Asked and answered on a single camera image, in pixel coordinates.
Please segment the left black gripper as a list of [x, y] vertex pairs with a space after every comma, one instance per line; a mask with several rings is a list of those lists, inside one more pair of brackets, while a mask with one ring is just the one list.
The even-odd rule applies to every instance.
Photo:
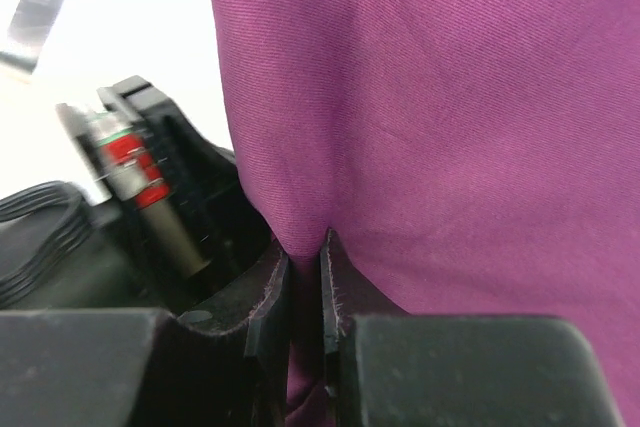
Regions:
[[98, 96], [98, 108], [56, 114], [109, 197], [91, 205], [52, 181], [2, 200], [2, 307], [251, 309], [272, 275], [272, 237], [233, 152], [142, 77]]

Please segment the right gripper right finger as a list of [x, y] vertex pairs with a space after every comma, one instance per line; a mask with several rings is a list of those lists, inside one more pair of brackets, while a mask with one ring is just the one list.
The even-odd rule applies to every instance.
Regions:
[[319, 257], [326, 390], [340, 426], [619, 426], [598, 359], [539, 315], [412, 315], [329, 233]]

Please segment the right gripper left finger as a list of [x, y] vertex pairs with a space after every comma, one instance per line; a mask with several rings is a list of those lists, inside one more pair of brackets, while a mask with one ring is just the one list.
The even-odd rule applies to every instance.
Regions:
[[289, 261], [272, 246], [182, 315], [161, 309], [1, 316], [5, 426], [280, 426]]

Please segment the purple cloth drape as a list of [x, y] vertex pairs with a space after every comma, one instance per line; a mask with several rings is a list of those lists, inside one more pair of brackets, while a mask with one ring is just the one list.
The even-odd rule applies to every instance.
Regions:
[[414, 313], [547, 313], [639, 422], [639, 0], [212, 0], [244, 190], [295, 265], [287, 422], [326, 426], [335, 231]]

